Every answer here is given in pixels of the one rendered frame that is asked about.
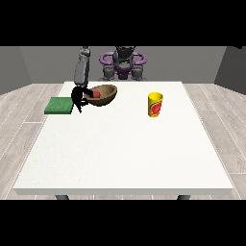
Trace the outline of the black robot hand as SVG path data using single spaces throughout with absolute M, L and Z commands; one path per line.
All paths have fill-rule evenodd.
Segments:
M 82 107 L 88 104 L 88 100 L 84 97 L 84 94 L 88 95 L 90 98 L 93 97 L 93 91 L 86 87 L 75 86 L 72 89 L 71 99 L 78 111 L 82 111 Z

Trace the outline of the brown wooden bowl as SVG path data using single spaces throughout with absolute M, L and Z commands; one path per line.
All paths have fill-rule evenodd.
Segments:
M 90 98 L 87 94 L 84 97 L 88 102 L 97 107 L 102 107 L 109 104 L 116 96 L 117 87 L 114 85 L 100 85 L 92 88 L 93 91 L 98 91 L 100 93 L 99 98 Z

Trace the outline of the green square pad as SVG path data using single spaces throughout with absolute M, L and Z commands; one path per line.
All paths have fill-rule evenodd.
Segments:
M 73 101 L 70 97 L 52 97 L 45 110 L 45 114 L 70 114 L 73 109 Z

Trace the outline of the yellow cup with melon print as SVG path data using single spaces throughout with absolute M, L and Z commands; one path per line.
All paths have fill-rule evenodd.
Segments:
M 151 92 L 148 95 L 148 115 L 150 117 L 158 117 L 163 101 L 163 95 L 159 92 Z

